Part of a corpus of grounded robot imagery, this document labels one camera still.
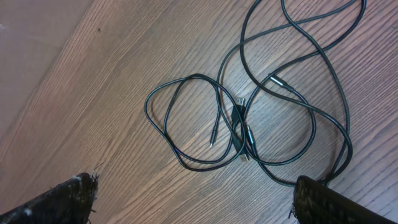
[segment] cord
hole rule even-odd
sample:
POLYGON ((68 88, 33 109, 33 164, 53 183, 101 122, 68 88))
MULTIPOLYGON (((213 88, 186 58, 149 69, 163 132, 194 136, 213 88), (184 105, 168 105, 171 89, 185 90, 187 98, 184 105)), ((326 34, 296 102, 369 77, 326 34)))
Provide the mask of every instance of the cord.
POLYGON ((185 78, 179 78, 177 80, 165 83, 159 87, 157 87, 155 90, 151 91, 148 95, 148 97, 146 98, 145 101, 145 106, 144 106, 144 112, 146 114, 147 119, 149 120, 149 122, 151 123, 151 125, 153 125, 153 127, 155 127, 155 129, 160 133, 160 135, 163 136, 163 138, 167 141, 167 143, 169 144, 169 146, 172 148, 177 160, 179 161, 179 163, 186 169, 188 170, 192 170, 192 171, 196 171, 196 172, 206 172, 206 171, 211 171, 211 170, 215 170, 215 169, 219 169, 221 167, 227 166, 229 163, 233 162, 235 159, 237 159, 240 155, 242 154, 249 154, 249 157, 251 157, 253 160, 255 160, 261 167, 261 169, 266 173, 266 175, 268 175, 272 180, 276 181, 279 184, 282 184, 284 186, 288 186, 288 187, 294 187, 295 183, 293 182, 289 182, 286 180, 282 180, 279 179, 278 177, 276 177, 266 166, 282 166, 282 165, 286 165, 289 164, 293 161, 296 161, 297 159, 299 159, 302 155, 305 154, 305 152, 307 151, 307 149, 312 145, 313 140, 315 139, 315 135, 316 135, 316 131, 317 131, 317 122, 315 119, 315 113, 320 114, 321 116, 325 117, 326 119, 328 119, 330 122, 332 122, 340 131, 340 133, 343 135, 344 137, 344 142, 342 145, 342 148, 338 154, 338 157, 336 158, 335 163, 333 164, 333 167, 331 169, 331 171, 329 171, 329 173, 322 179, 318 180, 319 182, 328 185, 329 181, 333 180, 334 178, 336 178, 338 175, 340 175, 348 166, 352 156, 353 156, 353 145, 351 143, 351 139, 349 138, 349 128, 350 128, 350 118, 349 118, 349 108, 348 108, 348 103, 343 91, 343 88, 340 84, 340 81, 337 77, 337 74, 333 68, 333 66, 331 65, 328 57, 325 54, 326 50, 329 50, 331 48, 333 48, 334 46, 336 46, 338 43, 340 43, 345 37, 347 37, 353 30, 354 28, 359 24, 360 20, 363 17, 363 14, 365 12, 366 9, 366 1, 367 0, 361 0, 361 11, 358 15, 358 17, 356 18, 356 20, 354 21, 353 25, 351 25, 351 27, 346 30, 341 36, 339 36, 335 41, 333 41, 331 44, 327 45, 326 47, 322 48, 317 42, 316 40, 309 35, 308 33, 306 33, 300 26, 299 24, 303 24, 306 22, 310 22, 310 21, 315 21, 318 19, 323 19, 325 17, 334 15, 336 13, 341 12, 342 10, 346 9, 347 7, 349 7, 350 5, 352 5, 352 3, 355 2, 355 0, 351 0, 350 2, 346 3, 345 5, 339 7, 338 9, 335 9, 331 12, 328 12, 326 14, 322 14, 319 16, 314 16, 308 19, 303 19, 301 21, 293 21, 290 16, 289 13, 286 10, 285 7, 285 2, 284 0, 281 0, 281 7, 282 7, 282 11, 284 13, 285 18, 287 19, 287 21, 289 22, 288 24, 279 26, 279 27, 275 27, 269 30, 266 30, 264 32, 260 32, 254 36, 248 37, 247 39, 244 38, 245 32, 246 32, 246 27, 249 21, 249 18, 252 14, 252 12, 255 10, 255 8, 258 6, 258 4, 261 2, 261 0, 256 0, 254 2, 254 4, 251 6, 251 8, 249 9, 248 13, 246 14, 246 18, 244 20, 243 26, 242 26, 242 31, 241 31, 241 38, 240 38, 240 43, 235 45, 225 56, 224 60, 221 63, 220 69, 218 71, 217 74, 217 78, 216 80, 206 76, 206 75, 202 75, 202 74, 193 74, 190 76, 187 76, 185 78), (252 41, 258 37, 261 37, 263 35, 267 35, 270 34, 271 32, 275 32, 277 30, 281 30, 281 29, 285 29, 287 27, 294 27, 295 29, 297 29, 302 35, 304 35, 317 49, 317 51, 314 51, 308 55, 304 55, 302 57, 296 58, 295 60, 292 60, 291 62, 287 62, 283 65, 281 65, 279 68, 277 68, 276 70, 274 70, 273 72, 271 72, 270 74, 268 74, 268 76, 263 79, 263 81, 259 82, 258 80, 256 80, 256 78, 254 77, 254 75, 251 73, 250 69, 249 69, 249 65, 246 61, 246 58, 244 56, 244 45, 246 43, 248 43, 249 41, 252 41), (222 84, 220 84, 220 78, 221 78, 221 74, 222 71, 224 69, 225 63, 227 61, 227 59, 229 58, 229 56, 235 51, 239 49, 240 51, 240 57, 241 57, 241 61, 243 64, 243 67, 247 73, 247 75, 249 76, 249 78, 257 85, 256 89, 252 92, 248 103, 245 105, 243 105, 243 110, 242 107, 240 107, 240 104, 237 104, 237 102, 235 102, 233 96, 228 92, 228 90, 222 86, 222 84), (339 94, 341 96, 341 99, 343 101, 343 106, 344 106, 344 110, 345 110, 345 127, 340 124, 334 117, 332 117, 331 115, 329 115, 328 113, 322 111, 321 109, 312 106, 311 104, 308 103, 308 101, 304 98, 304 96, 302 96, 297 90, 295 90, 292 86, 290 86, 286 81, 284 81, 283 79, 279 78, 277 76, 278 73, 280 73, 281 71, 283 71, 284 69, 286 69, 287 67, 304 61, 310 57, 314 57, 316 55, 321 55, 322 59, 325 61, 326 65, 329 68, 329 71, 333 77, 333 80, 337 86, 337 89, 339 91, 339 94), (172 139, 170 138, 170 136, 167 133, 167 121, 169 119, 169 114, 170 111, 174 105, 175 99, 182 87, 182 85, 189 81, 189 80, 196 80, 196 79, 200 79, 200 80, 204 80, 208 83, 210 83, 210 85, 213 86, 214 90, 215 90, 215 94, 216 94, 216 101, 217 101, 217 106, 218 106, 218 112, 217 112, 217 116, 216 116, 216 121, 215 124, 213 126, 213 131, 211 132, 211 138, 210 138, 210 146, 212 146, 214 144, 214 142, 216 141, 216 135, 218 133, 218 126, 219 126, 219 122, 220 122, 220 118, 222 118, 224 120, 224 122, 226 123, 226 126, 229 130, 229 132, 231 133, 231 137, 229 139, 228 145, 223 153, 222 156, 220 156, 219 158, 212 160, 212 161, 205 161, 205 160, 200 160, 200 159, 196 159, 193 157, 188 156, 187 154, 185 154, 184 152, 182 152, 172 141, 172 139), (276 92, 273 92, 269 89, 267 89, 265 87, 266 82, 268 82, 269 80, 271 80, 272 82, 276 83, 277 85, 279 85, 280 87, 286 89, 287 91, 293 93, 298 100, 293 99, 293 98, 289 98, 287 96, 284 95, 280 95, 276 92), (158 125, 156 125, 152 118, 149 116, 148 114, 148 103, 149 100, 153 97, 153 95, 158 92, 159 90, 166 88, 170 85, 174 85, 179 83, 176 91, 174 92, 174 95, 169 103, 169 107, 167 108, 166 114, 165 114, 165 118, 164 118, 164 128, 163 131, 158 127, 158 125), (254 98, 256 97, 256 95, 258 94, 258 92, 262 90, 265 91, 266 93, 280 98, 282 100, 286 100, 289 101, 291 103, 295 103, 296 105, 300 105, 303 106, 304 108, 307 109, 309 115, 310 115, 310 119, 312 122, 312 130, 311 130, 311 135, 310 138, 308 139, 306 145, 303 147, 303 149, 296 154, 295 156, 293 156, 290 159, 287 159, 285 161, 282 162, 267 162, 262 160, 259 157, 258 151, 257 151, 257 147, 256 147, 256 142, 254 140, 254 134, 251 131, 250 127, 245 125, 245 121, 246 118, 248 116, 248 111, 253 103, 254 98), (229 100, 231 100, 232 104, 233 104, 233 110, 236 111, 240 111, 241 113, 239 113, 239 116, 235 116, 238 119, 234 120, 234 122, 232 123, 232 125, 228 122, 225 113, 223 111, 223 107, 222 107, 222 102, 221 102, 221 92, 223 92, 228 98, 229 100), (241 136, 239 137, 236 134, 236 127, 237 124, 240 124, 240 129, 241 129, 241 136), (236 154, 231 157, 230 159, 226 159, 227 155, 229 154, 229 152, 231 151, 231 146, 234 145, 236 148, 236 154), (345 153, 345 150, 347 148, 347 156, 344 160, 344 162, 342 163, 342 165, 339 166, 340 161, 343 158, 343 154, 345 153), (193 168, 191 166, 189 166, 187 163, 184 162, 183 158, 189 160, 189 161, 193 161, 199 164, 213 164, 213 166, 211 167, 207 167, 207 168, 193 168))

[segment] cable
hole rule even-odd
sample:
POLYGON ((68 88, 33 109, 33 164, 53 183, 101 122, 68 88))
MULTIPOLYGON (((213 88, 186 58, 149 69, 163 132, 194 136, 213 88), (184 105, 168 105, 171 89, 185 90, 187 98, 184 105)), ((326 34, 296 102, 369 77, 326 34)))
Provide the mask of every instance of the cable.
POLYGON ((337 77, 337 74, 333 68, 333 66, 331 65, 328 57, 325 54, 326 50, 329 50, 331 48, 333 48, 334 46, 336 46, 339 42, 341 42, 345 37, 347 37, 353 30, 354 28, 359 24, 360 20, 363 17, 364 11, 366 9, 366 0, 361 0, 361 11, 358 15, 358 17, 356 18, 356 20, 354 21, 353 25, 347 30, 345 31, 341 36, 339 36, 335 41, 333 41, 331 44, 327 45, 326 47, 322 48, 317 42, 316 40, 309 35, 308 33, 306 33, 300 26, 299 24, 303 24, 305 22, 310 22, 310 21, 315 21, 318 19, 323 19, 325 17, 334 15, 336 13, 339 13, 341 11, 343 11, 344 9, 346 9, 347 7, 349 7, 350 5, 352 5, 352 3, 355 2, 355 0, 351 0, 350 2, 346 3, 345 5, 339 7, 338 9, 335 9, 331 12, 328 12, 326 14, 322 14, 319 16, 314 16, 308 19, 303 19, 301 21, 293 21, 286 8, 285 8, 285 2, 284 0, 281 0, 281 7, 282 7, 282 11, 284 13, 285 18, 287 19, 287 21, 289 22, 288 24, 276 27, 276 28, 272 28, 269 30, 266 30, 264 32, 258 33, 252 37, 248 37, 247 39, 244 38, 245 32, 246 32, 246 27, 249 21, 249 18, 252 14, 252 12, 255 10, 255 8, 258 6, 258 4, 261 2, 261 0, 256 0, 254 2, 254 4, 251 6, 251 8, 249 9, 248 13, 246 14, 243 26, 242 26, 242 31, 241 31, 241 38, 240 38, 240 43, 235 45, 225 56, 225 58, 223 59, 220 69, 218 71, 217 74, 217 78, 216 80, 206 76, 206 75, 202 75, 202 74, 193 74, 190 75, 188 77, 185 78, 179 78, 177 80, 165 83, 159 87, 157 87, 155 90, 153 90, 152 92, 149 93, 148 97, 146 98, 145 101, 145 106, 144 106, 144 112, 146 114, 147 119, 149 120, 149 122, 151 123, 151 125, 153 125, 153 127, 155 127, 155 129, 163 136, 163 138, 167 141, 167 143, 169 144, 169 146, 172 148, 177 160, 179 161, 179 163, 186 169, 188 170, 192 170, 192 171, 197 171, 197 172, 205 172, 205 171, 211 171, 211 170, 215 170, 215 169, 219 169, 221 167, 224 167, 226 165, 228 165, 229 163, 233 162, 235 159, 237 159, 239 157, 240 154, 244 153, 248 153, 249 156, 251 158, 253 158, 253 160, 255 160, 261 167, 261 169, 274 181, 276 181, 279 184, 288 186, 288 187, 293 187, 295 185, 295 183, 293 182, 289 182, 286 180, 282 180, 279 179, 278 177, 276 177, 273 173, 270 172, 270 170, 266 167, 266 166, 282 166, 282 165, 286 165, 289 164, 293 161, 296 161, 297 159, 299 159, 302 155, 305 154, 305 152, 307 151, 307 149, 312 145, 313 140, 315 139, 315 135, 316 135, 316 131, 317 131, 317 122, 315 119, 315 113, 318 113, 320 115, 322 115, 323 117, 325 117, 326 119, 328 119, 330 122, 332 122, 341 132, 341 134, 344 137, 344 142, 342 145, 342 148, 338 154, 338 157, 336 158, 335 163, 333 164, 333 167, 331 169, 331 171, 329 171, 329 173, 322 179, 318 180, 319 182, 327 185, 329 183, 329 181, 333 180, 335 177, 337 177, 338 175, 340 175, 348 166, 352 155, 353 155, 353 146, 351 143, 351 139, 349 138, 349 127, 350 127, 350 119, 349 119, 349 109, 348 109, 348 103, 343 91, 343 88, 341 87, 340 81, 337 77), (271 32, 275 32, 277 30, 281 30, 281 29, 285 29, 287 27, 294 27, 295 29, 297 29, 302 35, 304 35, 317 49, 317 51, 312 52, 308 55, 304 55, 302 57, 296 58, 295 60, 292 60, 291 62, 285 63, 282 66, 280 66, 279 68, 277 68, 276 70, 274 70, 273 72, 271 72, 270 74, 268 74, 268 76, 263 79, 262 82, 259 82, 256 80, 256 78, 254 77, 254 75, 251 73, 250 69, 249 69, 249 65, 246 61, 246 58, 244 56, 244 45, 246 43, 248 43, 249 41, 252 41, 256 38, 259 38, 263 35, 267 35, 270 34, 271 32), (225 63, 227 61, 227 59, 229 58, 229 56, 235 51, 239 49, 240 51, 240 57, 241 57, 241 61, 243 64, 243 67, 247 73, 247 75, 249 76, 249 78, 257 85, 256 89, 252 92, 248 103, 246 105, 246 107, 244 105, 241 105, 239 103, 239 105, 237 105, 237 103, 235 102, 233 96, 227 91, 227 89, 225 87, 222 86, 222 84, 220 83, 220 78, 221 78, 221 74, 222 71, 224 69, 225 63), (338 88, 339 94, 341 96, 341 99, 343 101, 343 105, 344 105, 344 109, 345 109, 345 127, 343 127, 343 125, 341 125, 334 117, 332 117, 331 115, 329 115, 328 113, 322 111, 321 109, 312 106, 310 103, 308 103, 308 101, 304 98, 304 96, 302 96, 297 90, 295 90, 292 86, 288 85, 288 83, 286 81, 284 81, 283 79, 279 78, 277 76, 278 73, 280 73, 281 71, 283 71, 284 69, 286 69, 287 67, 301 62, 303 60, 306 60, 310 57, 314 57, 316 55, 321 55, 323 60, 325 61, 325 63, 327 64, 330 73, 333 77, 334 82, 336 83, 336 86, 338 88), (193 158, 189 155, 187 155, 186 153, 182 152, 172 141, 172 139, 170 138, 169 134, 167 133, 167 121, 169 119, 169 115, 170 115, 170 111, 174 105, 174 102, 177 98, 177 95, 181 89, 181 87, 189 80, 204 80, 208 83, 210 83, 210 85, 212 85, 212 87, 215 90, 215 94, 216 94, 216 101, 217 101, 217 106, 218 106, 218 112, 216 115, 216 121, 215 124, 213 126, 213 131, 211 132, 211 138, 210 138, 210 146, 213 145, 213 143, 216 141, 216 135, 218 133, 218 126, 220 123, 220 117, 223 118, 224 122, 226 123, 226 126, 229 130, 229 132, 231 133, 231 137, 229 139, 229 143, 223 153, 222 156, 220 156, 219 158, 212 160, 212 161, 206 161, 206 160, 200 160, 200 159, 196 159, 193 158), (278 84, 280 87, 286 89, 287 91, 293 93, 298 100, 293 99, 293 98, 289 98, 287 96, 284 95, 280 95, 278 93, 275 93, 269 89, 267 89, 265 87, 265 83, 268 82, 269 80, 273 81, 274 83, 278 84), (164 118, 164 128, 163 131, 158 127, 158 125, 156 125, 152 118, 149 116, 148 114, 148 104, 149 104, 149 100, 153 97, 153 95, 158 92, 159 90, 166 88, 170 85, 173 84, 177 84, 179 83, 176 91, 174 92, 174 95, 169 103, 169 107, 167 108, 166 114, 165 114, 165 118, 164 118), (262 160, 259 157, 258 151, 257 151, 257 147, 256 147, 256 142, 254 140, 254 135, 253 132, 250 130, 249 126, 247 126, 245 124, 246 118, 248 116, 248 111, 253 103, 254 98, 256 97, 256 95, 258 94, 258 92, 262 90, 265 91, 266 93, 275 96, 277 98, 280 98, 282 100, 286 100, 292 103, 295 103, 296 105, 300 105, 303 106, 304 108, 307 109, 309 115, 310 115, 310 119, 312 122, 312 130, 311 130, 311 135, 310 138, 308 139, 306 145, 303 147, 303 149, 296 155, 294 155, 292 158, 287 159, 285 161, 281 161, 281 162, 267 162, 262 160), (228 122, 225 113, 223 111, 223 107, 222 107, 222 102, 221 102, 221 92, 223 92, 228 98, 229 100, 231 100, 232 104, 233 104, 233 108, 236 111, 240 111, 240 109, 242 108, 241 106, 243 106, 243 110, 242 113, 239 113, 240 116, 235 116, 238 118, 238 122, 234 122, 232 125, 228 122), (240 129, 241 129, 241 136, 239 137, 236 133, 235 133, 235 129, 237 127, 237 124, 240 124, 240 129), (234 145, 236 148, 236 154, 231 157, 230 159, 226 159, 228 154, 231 151, 231 146, 234 145), (345 149, 347 148, 347 156, 344 160, 344 162, 342 163, 342 165, 340 165, 340 167, 338 168, 338 165, 340 163, 340 160, 343 158, 343 154, 345 152, 345 149), (211 167, 207 167, 207 168, 193 168, 191 166, 189 166, 187 163, 184 162, 183 158, 189 160, 189 161, 193 161, 199 164, 212 164, 213 166, 211 167))

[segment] wire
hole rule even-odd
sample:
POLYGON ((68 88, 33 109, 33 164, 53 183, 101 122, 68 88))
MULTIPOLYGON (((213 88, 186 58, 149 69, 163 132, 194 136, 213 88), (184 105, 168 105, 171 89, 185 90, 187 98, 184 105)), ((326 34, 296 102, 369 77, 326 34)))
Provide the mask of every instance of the wire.
POLYGON ((147 119, 149 120, 149 122, 151 123, 151 125, 153 125, 153 127, 155 127, 155 129, 163 136, 163 138, 167 141, 167 143, 169 144, 169 146, 172 148, 177 160, 179 161, 179 163, 186 169, 188 170, 192 170, 192 171, 197 171, 197 172, 205 172, 205 171, 211 171, 211 170, 215 170, 215 169, 219 169, 221 167, 224 167, 226 165, 228 165, 229 163, 233 162, 236 158, 239 157, 239 154, 246 148, 247 153, 250 155, 250 157, 252 157, 261 167, 261 169, 274 181, 276 181, 279 184, 288 186, 288 187, 293 187, 295 185, 295 183, 293 182, 289 182, 286 180, 282 180, 279 179, 278 177, 276 177, 273 173, 270 172, 270 170, 266 167, 266 166, 282 166, 282 165, 286 165, 289 164, 293 161, 296 161, 297 159, 299 159, 301 156, 303 156, 305 154, 305 152, 307 151, 307 149, 312 145, 313 140, 315 139, 315 135, 316 135, 316 131, 317 131, 317 122, 315 119, 315 113, 318 113, 320 115, 322 115, 323 117, 325 117, 326 119, 328 119, 330 122, 332 122, 341 132, 341 134, 344 137, 344 142, 342 145, 342 148, 338 154, 338 157, 336 158, 335 163, 333 164, 333 167, 331 169, 331 171, 329 171, 329 173, 322 179, 318 180, 319 182, 328 185, 329 181, 333 180, 334 178, 336 178, 338 175, 340 175, 348 166, 352 155, 353 155, 353 146, 351 143, 351 139, 349 138, 349 127, 350 127, 350 118, 349 118, 349 109, 348 109, 348 103, 343 91, 343 88, 341 87, 340 81, 337 77, 337 74, 333 68, 333 66, 331 65, 328 57, 325 54, 326 50, 329 50, 331 48, 333 48, 334 46, 336 46, 338 43, 340 43, 345 37, 347 37, 353 30, 354 28, 359 24, 360 20, 363 17, 363 14, 365 12, 366 9, 366 0, 361 0, 361 10, 360 13, 358 15, 358 17, 356 18, 356 20, 354 21, 353 25, 351 25, 351 27, 345 31, 341 36, 339 36, 335 41, 333 41, 331 44, 327 45, 326 47, 322 48, 317 42, 316 40, 309 35, 308 33, 306 33, 300 26, 299 24, 303 24, 306 22, 310 22, 310 21, 315 21, 318 19, 323 19, 325 17, 334 15, 336 13, 339 13, 341 11, 343 11, 344 9, 346 9, 347 7, 349 7, 350 5, 352 5, 355 0, 351 0, 350 2, 346 3, 345 5, 339 7, 338 9, 335 9, 331 12, 328 12, 326 14, 322 14, 319 16, 314 16, 308 19, 303 19, 301 21, 293 21, 287 10, 285 7, 285 2, 284 0, 281 0, 281 6, 282 6, 282 11, 284 13, 284 16, 286 17, 287 21, 289 22, 288 24, 279 26, 279 27, 275 27, 263 32, 260 32, 254 36, 248 37, 247 39, 244 38, 245 32, 246 32, 246 27, 249 21, 249 18, 251 16, 251 14, 253 13, 253 11, 255 10, 255 8, 258 6, 258 4, 261 2, 261 0, 256 0, 254 2, 254 4, 251 6, 251 8, 249 9, 248 13, 246 14, 246 18, 243 22, 243 26, 242 26, 242 31, 241 31, 241 38, 240 38, 240 43, 238 43, 237 45, 235 45, 234 47, 231 48, 231 50, 226 54, 224 60, 221 63, 220 69, 218 71, 217 74, 217 78, 216 80, 206 76, 206 75, 202 75, 202 74, 193 74, 190 76, 187 76, 185 78, 179 78, 177 80, 165 83, 159 87, 157 87, 155 90, 153 90, 152 92, 149 93, 148 97, 146 98, 145 101, 145 106, 144 106, 144 112, 146 114, 147 119), (268 74, 268 76, 263 79, 263 81, 259 82, 258 80, 256 80, 256 78, 254 77, 254 75, 251 73, 250 69, 249 69, 249 65, 246 61, 246 58, 244 56, 244 45, 256 38, 262 37, 264 35, 270 34, 272 32, 275 32, 277 30, 281 30, 281 29, 285 29, 287 27, 294 27, 295 29, 297 29, 302 35, 304 35, 317 49, 317 51, 312 52, 308 55, 304 55, 302 57, 296 58, 295 60, 292 60, 291 62, 287 62, 283 65, 281 65, 279 68, 277 68, 276 70, 274 70, 273 72, 271 72, 270 74, 268 74), (257 85, 256 89, 252 92, 248 103, 246 105, 246 110, 243 111, 243 116, 238 116, 239 118, 239 124, 240 124, 240 128, 241 128, 241 136, 239 138, 239 136, 235 133, 235 129, 237 126, 237 123, 231 125, 229 123, 229 121, 227 120, 225 113, 223 111, 223 107, 222 107, 222 102, 221 102, 221 92, 223 92, 228 98, 229 100, 231 100, 233 107, 235 110, 238 110, 237 108, 237 104, 234 101, 234 98, 232 97, 232 95, 227 91, 227 89, 225 87, 222 86, 222 84, 220 84, 220 78, 221 78, 221 74, 222 71, 225 67, 226 61, 227 59, 230 57, 230 55, 235 51, 238 50, 240 51, 240 57, 241 57, 241 61, 243 64, 243 67, 247 73, 247 75, 250 77, 250 79, 257 85), (279 78, 277 76, 278 73, 280 73, 281 71, 283 71, 284 69, 286 69, 287 67, 304 61, 310 57, 314 57, 316 55, 321 55, 323 60, 325 61, 326 65, 328 66, 330 73, 333 77, 334 82, 336 83, 337 89, 339 91, 339 94, 341 96, 341 99, 343 101, 343 105, 344 105, 344 109, 345 109, 345 127, 340 124, 334 117, 332 117, 331 115, 329 115, 328 113, 322 111, 321 109, 312 106, 311 104, 308 103, 308 101, 304 98, 304 96, 302 96, 297 90, 295 90, 292 86, 288 85, 286 81, 282 80, 281 78, 279 78), (226 126, 229 130, 229 132, 231 133, 231 137, 229 139, 229 143, 223 153, 222 156, 220 156, 219 158, 212 160, 212 161, 205 161, 205 160, 200 160, 200 159, 196 159, 193 158, 189 155, 187 155, 186 153, 182 152, 172 141, 171 137, 169 136, 169 134, 167 133, 167 121, 169 120, 169 115, 170 115, 170 111, 174 105, 174 102, 177 98, 177 95, 181 89, 181 87, 189 80, 204 80, 208 83, 210 83, 214 90, 215 90, 215 94, 216 94, 216 101, 217 101, 217 106, 218 106, 218 112, 216 115, 216 121, 215 121, 215 125, 213 126, 213 132, 212 132, 212 136, 211 136, 211 141, 210 144, 212 145, 215 141, 215 135, 218 132, 218 126, 220 123, 220 118, 223 118, 223 121, 226 123, 226 126), (278 93, 275 93, 269 89, 267 89, 265 87, 266 82, 268 82, 269 80, 272 80, 274 83, 278 84, 279 86, 281 86, 282 88, 285 88, 286 90, 288 90, 289 92, 293 93, 298 100, 295 100, 293 98, 289 98, 287 96, 284 95, 280 95, 278 93), (164 128, 163 130, 161 130, 158 125, 156 125, 154 123, 154 121, 152 120, 152 118, 149 116, 148 114, 148 104, 149 104, 149 100, 153 97, 153 95, 158 92, 159 90, 166 88, 170 85, 174 85, 179 83, 176 91, 174 92, 174 95, 169 103, 169 107, 167 108, 166 114, 165 114, 165 118, 164 118, 164 128), (303 147, 303 149, 296 154, 295 156, 293 156, 290 159, 287 159, 285 161, 281 161, 281 162, 267 162, 262 160, 259 157, 258 151, 257 151, 257 147, 256 147, 256 143, 254 140, 254 136, 252 131, 249 129, 248 126, 245 125, 245 121, 246 118, 248 116, 248 111, 253 103, 254 98, 256 97, 256 95, 258 94, 258 92, 262 90, 265 91, 266 93, 275 96, 277 98, 280 98, 282 100, 286 100, 292 103, 295 103, 296 105, 300 105, 303 106, 304 108, 307 109, 310 118, 311 118, 311 122, 312 122, 312 130, 311 130, 311 135, 309 140, 307 141, 306 145, 303 147), (239 150, 237 150, 236 154, 231 157, 230 159, 226 159, 228 154, 231 151, 231 146, 232 146, 232 142, 233 141, 241 141, 242 145, 241 148, 239 150), (345 152, 345 149, 347 148, 347 156, 344 160, 344 162, 342 163, 342 165, 340 165, 340 167, 338 168, 338 165, 341 161, 341 159, 343 158, 343 154, 345 152), (199 164, 213 164, 213 166, 211 167, 207 167, 207 168, 193 168, 191 166, 189 166, 184 160, 183 158, 192 161, 192 162, 196 162, 199 164))

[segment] brown wooden tabletop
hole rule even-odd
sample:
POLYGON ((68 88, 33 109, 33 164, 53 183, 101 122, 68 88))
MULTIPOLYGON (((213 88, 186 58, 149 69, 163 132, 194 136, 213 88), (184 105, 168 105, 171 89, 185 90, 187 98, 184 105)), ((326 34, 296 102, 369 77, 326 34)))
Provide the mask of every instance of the brown wooden tabletop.
MULTIPOLYGON (((62 53, 0 143, 0 213, 103 162, 92 223, 294 223, 293 189, 273 182, 253 160, 212 172, 190 172, 146 120, 144 100, 155 87, 203 73, 216 78, 239 42, 253 1, 94 0, 62 53)), ((348 1, 286 1, 294 20, 326 13, 348 1)), ((325 46, 355 20, 360 1, 345 11, 301 25, 325 46)), ((286 24, 279 0, 263 1, 247 36, 286 24)), ((369 0, 359 26, 329 56, 351 111, 354 156, 330 187, 398 222, 398 1, 369 0)), ((248 43, 250 69, 265 77, 314 51, 293 28, 248 43)), ((280 74, 307 100, 344 123, 343 105, 324 61, 314 57, 280 74)), ((223 85, 246 97, 255 85, 239 54, 223 85)), ((283 94, 273 83, 272 90, 283 94)), ((174 87, 156 94, 159 124, 174 87)), ((202 159, 220 155, 229 132, 221 123, 209 149, 216 115, 211 85, 189 82, 169 120, 176 144, 202 159)), ((280 178, 321 177, 342 144, 338 130, 317 116, 316 139, 298 161, 271 167, 280 178)), ((300 150, 310 135, 308 113, 260 93, 249 112, 260 155, 271 161, 300 150)))

